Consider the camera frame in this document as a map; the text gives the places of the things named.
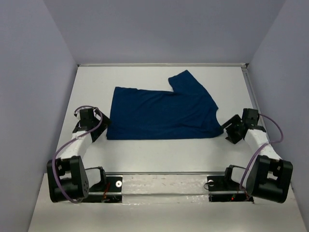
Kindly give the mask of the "blue t shirt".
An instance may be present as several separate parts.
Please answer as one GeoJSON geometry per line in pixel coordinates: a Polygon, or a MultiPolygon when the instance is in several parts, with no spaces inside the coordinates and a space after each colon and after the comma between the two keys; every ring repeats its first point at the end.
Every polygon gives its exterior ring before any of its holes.
{"type": "Polygon", "coordinates": [[[203,139],[223,133],[217,104],[188,70],[168,82],[172,91],[116,87],[107,139],[203,139]]]}

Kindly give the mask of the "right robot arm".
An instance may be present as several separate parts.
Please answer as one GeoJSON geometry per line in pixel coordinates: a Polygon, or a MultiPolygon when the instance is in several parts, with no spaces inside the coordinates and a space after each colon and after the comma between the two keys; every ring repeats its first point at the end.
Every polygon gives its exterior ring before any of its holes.
{"type": "Polygon", "coordinates": [[[226,130],[226,140],[233,144],[243,140],[254,152],[246,167],[229,165],[222,184],[226,189],[236,187],[249,196],[283,203],[288,195],[293,165],[283,160],[273,148],[273,144],[281,143],[284,136],[269,141],[266,129],[258,124],[261,116],[258,110],[245,108],[242,116],[234,115],[221,126],[226,130]]]}

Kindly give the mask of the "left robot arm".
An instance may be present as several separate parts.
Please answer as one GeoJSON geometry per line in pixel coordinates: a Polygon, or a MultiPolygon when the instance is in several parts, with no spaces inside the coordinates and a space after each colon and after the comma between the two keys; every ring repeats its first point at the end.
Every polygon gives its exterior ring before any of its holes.
{"type": "Polygon", "coordinates": [[[78,119],[71,139],[62,145],[48,161],[47,177],[50,199],[54,203],[80,203],[91,189],[101,191],[108,186],[104,169],[85,168],[83,157],[111,124],[111,120],[97,107],[84,105],[74,111],[78,119]]]}

